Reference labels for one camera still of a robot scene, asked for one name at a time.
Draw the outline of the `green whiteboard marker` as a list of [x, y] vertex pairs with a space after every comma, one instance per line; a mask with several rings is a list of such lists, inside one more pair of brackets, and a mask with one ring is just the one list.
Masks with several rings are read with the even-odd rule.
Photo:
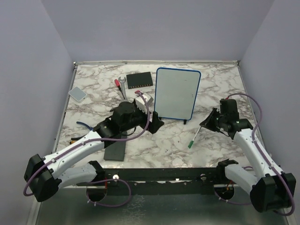
[[189, 148], [189, 149], [190, 149], [190, 148], [193, 146], [193, 144], [194, 144], [194, 141], [195, 141], [195, 139], [196, 139], [197, 135], [199, 134], [199, 132], [200, 132], [201, 128], [202, 128], [202, 126], [200, 126], [200, 127], [198, 128], [198, 130], [196, 131], [196, 133], [195, 133], [195, 135], [194, 135], [193, 139], [190, 141], [190, 143], [189, 143], [189, 145], [188, 145], [188, 148]]

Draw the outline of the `blue framed whiteboard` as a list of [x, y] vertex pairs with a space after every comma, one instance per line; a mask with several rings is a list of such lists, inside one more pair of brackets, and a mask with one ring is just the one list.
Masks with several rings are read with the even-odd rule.
[[156, 71], [154, 111], [160, 118], [192, 119], [200, 86], [201, 72], [191, 69], [159, 67]]

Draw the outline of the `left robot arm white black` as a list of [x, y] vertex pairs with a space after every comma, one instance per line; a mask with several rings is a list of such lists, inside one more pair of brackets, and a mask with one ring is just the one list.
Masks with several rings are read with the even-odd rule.
[[38, 202], [44, 202], [66, 186], [85, 182], [98, 185], [105, 176], [97, 161], [83, 167], [74, 168], [73, 165], [116, 142], [131, 141], [146, 131], [154, 134], [163, 125], [158, 113], [150, 112], [148, 104], [122, 102], [114, 108], [110, 117], [77, 142], [45, 157], [39, 154], [32, 156], [24, 174], [26, 185], [23, 195], [34, 196]]

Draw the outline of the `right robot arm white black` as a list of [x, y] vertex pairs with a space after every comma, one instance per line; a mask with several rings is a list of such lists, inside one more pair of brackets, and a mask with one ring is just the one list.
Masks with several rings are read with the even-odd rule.
[[249, 173], [235, 160], [224, 160], [218, 163], [215, 172], [218, 182], [236, 183], [249, 194], [251, 204], [258, 212], [278, 213], [280, 209], [290, 208], [293, 214], [296, 178], [272, 160], [255, 134], [257, 127], [253, 127], [248, 119], [240, 118], [235, 99], [221, 99], [220, 108], [213, 108], [200, 126], [213, 132], [225, 131], [243, 150], [255, 172]]

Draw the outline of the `black rectangular box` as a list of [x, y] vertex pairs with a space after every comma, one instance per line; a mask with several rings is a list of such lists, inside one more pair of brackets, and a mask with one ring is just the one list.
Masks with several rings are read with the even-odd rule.
[[126, 142], [115, 142], [105, 149], [105, 161], [123, 162], [125, 158]]

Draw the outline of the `silver wrench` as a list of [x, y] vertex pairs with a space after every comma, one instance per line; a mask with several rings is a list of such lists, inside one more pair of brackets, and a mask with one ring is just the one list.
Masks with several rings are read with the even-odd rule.
[[126, 101], [128, 101], [127, 99], [127, 96], [126, 96], [126, 87], [125, 87], [125, 81], [126, 81], [126, 78], [122, 78], [122, 77], [119, 77], [118, 78], [118, 81], [120, 83], [120, 87], [121, 87], [121, 91], [122, 91], [122, 94], [123, 94], [123, 97]]

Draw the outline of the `white square device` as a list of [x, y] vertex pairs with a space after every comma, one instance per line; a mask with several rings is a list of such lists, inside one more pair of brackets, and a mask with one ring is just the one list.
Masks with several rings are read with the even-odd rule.
[[76, 102], [82, 102], [87, 94], [81, 90], [79, 87], [74, 87], [68, 92], [69, 96], [72, 97]]

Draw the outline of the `black network switch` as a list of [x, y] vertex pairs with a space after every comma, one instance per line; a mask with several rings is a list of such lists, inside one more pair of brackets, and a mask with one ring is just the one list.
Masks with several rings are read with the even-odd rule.
[[126, 75], [128, 89], [136, 89], [153, 85], [151, 72]]

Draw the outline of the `red handled screwdriver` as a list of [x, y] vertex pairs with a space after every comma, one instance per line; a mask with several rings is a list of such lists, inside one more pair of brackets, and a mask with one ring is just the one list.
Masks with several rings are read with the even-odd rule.
[[118, 79], [115, 79], [115, 80], [114, 80], [114, 83], [115, 83], [116, 87], [119, 89], [119, 91], [121, 92], [121, 94], [122, 94], [122, 96], [123, 96], [123, 99], [125, 99], [125, 96], [124, 96], [124, 94], [123, 94], [123, 92], [122, 92], [122, 89], [121, 89], [119, 80], [118, 80]]

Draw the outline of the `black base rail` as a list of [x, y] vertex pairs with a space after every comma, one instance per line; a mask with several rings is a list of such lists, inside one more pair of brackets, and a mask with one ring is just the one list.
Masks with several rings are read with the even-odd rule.
[[91, 198], [104, 195], [211, 195], [225, 189], [231, 181], [216, 168], [104, 169], [97, 161], [84, 167], [66, 170], [58, 178], [49, 178], [43, 199], [54, 196], [59, 189], [86, 186]]

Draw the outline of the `blue handled cutters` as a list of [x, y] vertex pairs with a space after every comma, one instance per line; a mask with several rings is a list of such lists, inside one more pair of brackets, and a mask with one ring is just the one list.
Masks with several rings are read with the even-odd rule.
[[88, 130], [93, 130], [93, 127], [87, 125], [87, 124], [84, 123], [84, 122], [77, 121], [76, 124], [81, 125], [81, 126], [84, 126], [84, 127], [87, 128]]

